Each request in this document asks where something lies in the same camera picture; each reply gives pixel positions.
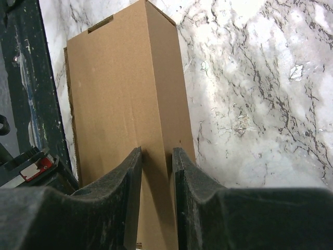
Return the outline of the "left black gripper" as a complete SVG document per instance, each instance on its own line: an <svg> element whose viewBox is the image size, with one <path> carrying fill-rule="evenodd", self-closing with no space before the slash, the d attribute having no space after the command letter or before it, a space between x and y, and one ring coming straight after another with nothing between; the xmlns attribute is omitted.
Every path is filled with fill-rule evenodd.
<svg viewBox="0 0 333 250"><path fill-rule="evenodd" d="M70 168L53 156L49 148L33 147L17 157L1 145L1 188L50 186L64 194L78 190L78 181Z"/></svg>

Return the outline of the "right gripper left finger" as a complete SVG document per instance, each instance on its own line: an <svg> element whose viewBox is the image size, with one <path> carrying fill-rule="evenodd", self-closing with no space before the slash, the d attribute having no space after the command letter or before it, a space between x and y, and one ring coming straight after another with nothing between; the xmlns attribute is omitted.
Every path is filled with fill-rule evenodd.
<svg viewBox="0 0 333 250"><path fill-rule="evenodd" d="M74 249L135 249L142 180L142 150L72 195L78 232Z"/></svg>

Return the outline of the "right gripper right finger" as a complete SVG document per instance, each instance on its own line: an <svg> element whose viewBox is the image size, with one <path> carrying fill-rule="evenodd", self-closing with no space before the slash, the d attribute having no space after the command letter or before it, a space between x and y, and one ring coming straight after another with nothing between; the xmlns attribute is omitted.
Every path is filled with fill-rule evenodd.
<svg viewBox="0 0 333 250"><path fill-rule="evenodd" d="M224 249L224 222L217 192L223 187L194 164L185 150L172 153L179 249Z"/></svg>

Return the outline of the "cardboard box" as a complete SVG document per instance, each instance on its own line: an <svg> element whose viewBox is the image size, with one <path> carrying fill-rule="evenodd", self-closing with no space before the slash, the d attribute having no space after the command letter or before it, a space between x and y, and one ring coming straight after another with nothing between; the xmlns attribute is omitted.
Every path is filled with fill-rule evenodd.
<svg viewBox="0 0 333 250"><path fill-rule="evenodd" d="M138 1L70 39L65 55L81 183L141 147L136 241L178 249L172 152L195 151L175 22Z"/></svg>

